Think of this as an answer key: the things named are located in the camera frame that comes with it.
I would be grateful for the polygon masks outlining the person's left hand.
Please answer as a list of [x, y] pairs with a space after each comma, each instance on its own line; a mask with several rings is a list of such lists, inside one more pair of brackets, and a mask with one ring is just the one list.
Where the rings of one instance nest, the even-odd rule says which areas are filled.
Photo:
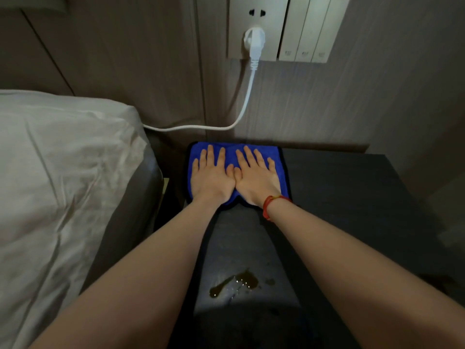
[[206, 153], [205, 149], [201, 151], [199, 171], [191, 176], [193, 202], [218, 208], [229, 201], [235, 182], [230, 182], [225, 173], [225, 149], [220, 149], [213, 167], [206, 166]]

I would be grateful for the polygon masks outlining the person's right hand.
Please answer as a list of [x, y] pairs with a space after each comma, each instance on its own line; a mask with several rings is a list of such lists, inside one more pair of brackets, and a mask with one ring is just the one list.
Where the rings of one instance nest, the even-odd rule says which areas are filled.
[[239, 168], [242, 170], [243, 179], [236, 190], [242, 198], [250, 205], [263, 207], [269, 196], [281, 195], [281, 187], [277, 174], [272, 174], [268, 165], [258, 149], [252, 151], [257, 163], [257, 168], [250, 168], [244, 152], [236, 151]]

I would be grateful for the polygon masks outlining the blue microfiber cloth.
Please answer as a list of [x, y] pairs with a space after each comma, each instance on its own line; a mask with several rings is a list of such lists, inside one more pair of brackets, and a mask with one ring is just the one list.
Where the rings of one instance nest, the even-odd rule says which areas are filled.
[[[200, 158], [201, 151], [203, 149], [207, 150], [208, 146], [213, 147], [215, 161], [218, 159], [218, 153], [221, 148], [225, 149], [225, 167], [228, 167], [230, 164], [234, 167], [239, 167], [236, 151], [240, 150], [243, 152], [245, 144], [234, 144], [234, 143], [223, 143], [223, 142], [205, 142], [197, 141], [192, 142], [186, 150], [186, 159], [184, 162], [183, 169], [183, 194], [186, 199], [186, 202], [189, 204], [192, 202], [192, 188], [191, 188], [191, 175], [193, 168], [193, 161]], [[290, 190], [290, 182], [288, 176], [288, 170], [286, 162], [284, 159], [283, 150], [278, 146], [259, 146], [259, 145], [248, 145], [251, 151], [258, 149], [262, 154], [265, 164], [268, 165], [268, 158], [271, 158], [275, 162], [276, 172], [279, 178], [281, 193], [286, 198], [291, 199], [292, 193]]]

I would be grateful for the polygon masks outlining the person's left forearm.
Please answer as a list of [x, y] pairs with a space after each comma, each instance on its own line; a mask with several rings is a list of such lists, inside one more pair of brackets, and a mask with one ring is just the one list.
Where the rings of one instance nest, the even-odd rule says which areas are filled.
[[166, 349], [222, 202], [219, 194], [195, 197], [80, 295], [30, 349]]

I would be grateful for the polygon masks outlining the person's right forearm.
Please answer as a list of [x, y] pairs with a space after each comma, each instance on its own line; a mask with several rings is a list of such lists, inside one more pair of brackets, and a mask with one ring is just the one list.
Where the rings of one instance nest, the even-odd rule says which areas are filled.
[[285, 198], [264, 214], [363, 349], [465, 349], [465, 308], [444, 293]]

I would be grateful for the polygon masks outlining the grey mattress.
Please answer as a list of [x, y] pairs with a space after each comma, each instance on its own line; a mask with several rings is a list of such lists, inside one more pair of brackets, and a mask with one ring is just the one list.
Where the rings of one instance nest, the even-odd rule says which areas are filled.
[[130, 253], [153, 230], [164, 179], [150, 145], [112, 214], [80, 293]]

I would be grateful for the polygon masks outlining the dark nightstand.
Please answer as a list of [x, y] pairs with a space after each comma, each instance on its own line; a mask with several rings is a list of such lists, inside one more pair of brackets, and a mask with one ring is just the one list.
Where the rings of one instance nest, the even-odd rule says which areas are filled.
[[[465, 259], [447, 251], [383, 155], [283, 149], [292, 200], [465, 307]], [[273, 288], [234, 300], [208, 290], [252, 270]], [[285, 236], [236, 199], [209, 223], [168, 349], [359, 349]]]

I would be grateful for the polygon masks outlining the brown liquid spill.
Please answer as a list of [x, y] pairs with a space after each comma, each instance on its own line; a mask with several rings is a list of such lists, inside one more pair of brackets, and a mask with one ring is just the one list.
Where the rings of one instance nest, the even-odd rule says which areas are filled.
[[260, 279], [252, 270], [245, 269], [213, 285], [208, 290], [208, 296], [214, 300], [234, 300], [253, 293], [261, 293], [275, 287], [276, 284], [277, 281], [272, 277]]

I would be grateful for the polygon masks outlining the white power plug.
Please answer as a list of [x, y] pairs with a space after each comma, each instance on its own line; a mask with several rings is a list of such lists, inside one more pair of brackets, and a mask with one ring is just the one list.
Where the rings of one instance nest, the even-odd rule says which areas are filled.
[[245, 32], [243, 41], [249, 53], [250, 69], [256, 71], [265, 45], [265, 32], [261, 27], [252, 27]]

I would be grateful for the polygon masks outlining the white bed sheet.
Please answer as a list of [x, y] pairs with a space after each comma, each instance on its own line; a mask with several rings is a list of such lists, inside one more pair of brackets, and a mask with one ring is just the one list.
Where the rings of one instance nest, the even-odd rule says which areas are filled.
[[0, 90], [0, 349], [77, 299], [147, 144], [133, 106]]

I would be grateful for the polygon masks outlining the white wall socket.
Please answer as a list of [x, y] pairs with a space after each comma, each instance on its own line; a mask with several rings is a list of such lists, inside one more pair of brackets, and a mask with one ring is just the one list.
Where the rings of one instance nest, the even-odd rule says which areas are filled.
[[265, 33], [262, 61], [277, 60], [289, 0], [228, 0], [227, 58], [246, 59], [246, 32], [260, 27]]

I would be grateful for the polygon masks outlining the white wall switch panel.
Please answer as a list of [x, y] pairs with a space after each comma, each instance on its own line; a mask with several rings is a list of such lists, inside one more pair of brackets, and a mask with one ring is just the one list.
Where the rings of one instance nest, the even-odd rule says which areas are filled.
[[351, 0], [289, 0], [277, 59], [325, 64]]

